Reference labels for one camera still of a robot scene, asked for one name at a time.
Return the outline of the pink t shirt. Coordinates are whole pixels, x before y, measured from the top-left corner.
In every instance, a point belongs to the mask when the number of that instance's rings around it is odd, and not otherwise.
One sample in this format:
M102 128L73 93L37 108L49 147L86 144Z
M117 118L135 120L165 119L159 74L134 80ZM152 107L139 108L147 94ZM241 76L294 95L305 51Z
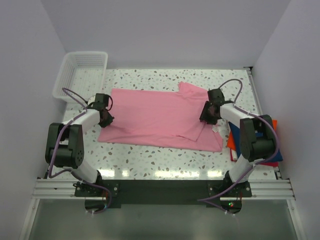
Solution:
M200 121L207 91L181 81L178 91L113 88L114 117L98 141L164 148L221 152L223 138Z

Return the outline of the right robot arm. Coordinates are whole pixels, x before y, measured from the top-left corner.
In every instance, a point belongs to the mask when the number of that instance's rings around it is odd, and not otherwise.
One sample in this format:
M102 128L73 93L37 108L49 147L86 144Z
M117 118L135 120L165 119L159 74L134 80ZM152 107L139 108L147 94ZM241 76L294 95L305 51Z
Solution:
M223 178L223 192L230 197L240 190L240 183L248 180L255 165L276 155L279 151L277 134L269 115L256 115L225 100L221 89L207 92L199 120L210 125L227 120L239 129L240 156L234 167Z

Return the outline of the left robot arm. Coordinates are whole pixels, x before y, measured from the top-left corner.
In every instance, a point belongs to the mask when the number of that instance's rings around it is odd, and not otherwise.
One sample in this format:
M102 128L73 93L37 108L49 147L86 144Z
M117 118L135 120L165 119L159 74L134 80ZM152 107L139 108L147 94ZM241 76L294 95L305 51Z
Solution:
M86 191L99 196L104 190L100 172L85 160L84 134L95 125L109 126L114 117L110 114L113 99L97 93L85 102L82 111L70 120L52 123L48 128L45 161L49 164L47 176L52 179L69 172L76 179L87 182Z

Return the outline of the white plastic basket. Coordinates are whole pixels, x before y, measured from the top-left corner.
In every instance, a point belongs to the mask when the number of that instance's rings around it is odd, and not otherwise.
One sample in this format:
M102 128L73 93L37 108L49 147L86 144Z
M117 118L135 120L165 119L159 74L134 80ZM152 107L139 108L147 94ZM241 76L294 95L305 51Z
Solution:
M72 90L85 99L102 91L108 62L103 51L74 51L67 53L60 66L52 96L67 103L75 101L63 92Z

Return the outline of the orange folded t shirt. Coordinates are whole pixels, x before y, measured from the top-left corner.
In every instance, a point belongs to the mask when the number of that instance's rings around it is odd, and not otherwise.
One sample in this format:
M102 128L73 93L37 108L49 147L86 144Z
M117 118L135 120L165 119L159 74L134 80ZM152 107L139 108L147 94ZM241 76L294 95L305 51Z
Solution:
M278 121L273 119L272 120L272 124L273 124L273 128L276 130ZM235 143L235 140L234 140L234 137L233 137L233 134L232 134L231 126L229 126L229 136L228 136L228 140L227 140L226 146L228 148L230 148L231 150L236 151L236 143Z

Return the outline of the red folded t shirt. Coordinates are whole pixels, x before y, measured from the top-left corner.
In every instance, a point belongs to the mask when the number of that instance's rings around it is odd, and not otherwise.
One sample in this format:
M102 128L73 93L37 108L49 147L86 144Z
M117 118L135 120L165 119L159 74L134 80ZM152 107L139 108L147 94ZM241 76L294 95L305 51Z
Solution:
M232 162L236 162L238 160L238 156L235 150L229 149L230 152L230 160ZM261 163L263 166L269 166L269 167L278 167L278 162L267 162L267 163Z

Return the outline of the blue folded t shirt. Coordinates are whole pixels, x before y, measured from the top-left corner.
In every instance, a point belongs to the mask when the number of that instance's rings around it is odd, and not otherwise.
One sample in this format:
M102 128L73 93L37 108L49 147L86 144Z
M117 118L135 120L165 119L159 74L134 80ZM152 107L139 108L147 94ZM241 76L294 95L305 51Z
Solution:
M234 138L234 141L235 141L235 145L236 145L236 155L237 155L237 158L240 157L241 155L241 151L240 151L240 129L235 126L234 124L232 124L231 122L228 122L228 126L231 126L231 131L232 131L232 135L233 135L233 138ZM278 151L277 155L272 158L271 160L269 161L266 161L264 163L275 163L275 162L282 162L283 161L283 157L282 157L282 154L280 152L280 150Z

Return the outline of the aluminium right side rail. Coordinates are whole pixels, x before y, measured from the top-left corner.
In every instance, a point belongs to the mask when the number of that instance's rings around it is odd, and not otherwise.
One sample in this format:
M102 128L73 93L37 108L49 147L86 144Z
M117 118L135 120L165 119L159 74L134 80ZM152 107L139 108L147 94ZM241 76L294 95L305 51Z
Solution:
M252 67L244 67L244 69L246 70L246 73L248 75L248 79L249 79L250 86L251 86L251 89L253 92L254 100L255 100L255 103L257 106L257 111L260 115L262 115L264 112L262 110L261 103L260 103L260 100L258 97L258 92L256 90L256 86L254 83L254 79L253 79L253 75L252 75ZM274 169L274 174L275 174L276 180L282 180L283 178L282 178L279 167L274 167L273 169Z

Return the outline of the aluminium rail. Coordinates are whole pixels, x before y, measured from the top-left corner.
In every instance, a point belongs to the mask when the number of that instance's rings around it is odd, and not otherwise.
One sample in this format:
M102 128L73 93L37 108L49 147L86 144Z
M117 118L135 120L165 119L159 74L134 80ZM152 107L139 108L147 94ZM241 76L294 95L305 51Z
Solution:
M252 75L252 67L244 67L244 69L246 70L246 73L248 75L248 79L249 79L250 86L251 86L251 89L253 92L254 100L255 100L255 103L257 106L257 111L260 115L262 115L264 112L262 110L261 103L260 103L260 100L258 97L258 92L256 90L256 86L254 83L254 79L253 79L253 75ZM282 178L279 167L274 167L273 169L274 169L274 174L275 174L276 180L282 180L283 178Z
M33 189L35 199L73 199L75 180L38 179ZM250 189L255 200L294 200L295 194L289 180L251 180Z

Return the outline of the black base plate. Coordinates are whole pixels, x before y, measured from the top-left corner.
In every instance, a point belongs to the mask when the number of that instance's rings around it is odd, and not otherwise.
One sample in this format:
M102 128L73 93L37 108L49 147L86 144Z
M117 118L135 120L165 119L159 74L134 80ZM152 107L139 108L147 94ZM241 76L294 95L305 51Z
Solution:
M101 180L100 187L76 182L74 195L84 198L85 209L99 212L103 209L119 209L123 205L201 205L222 207L231 213L239 213L242 200L252 197L249 182L237 184L221 196L217 196L222 180Z

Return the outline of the aluminium front rail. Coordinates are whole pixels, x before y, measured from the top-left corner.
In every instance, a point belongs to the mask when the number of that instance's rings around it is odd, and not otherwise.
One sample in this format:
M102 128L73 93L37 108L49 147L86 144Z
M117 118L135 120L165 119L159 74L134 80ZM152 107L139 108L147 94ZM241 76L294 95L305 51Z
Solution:
M75 180L38 179L33 189L35 199L73 199ZM295 194L289 180L251 180L250 189L255 200L294 200Z

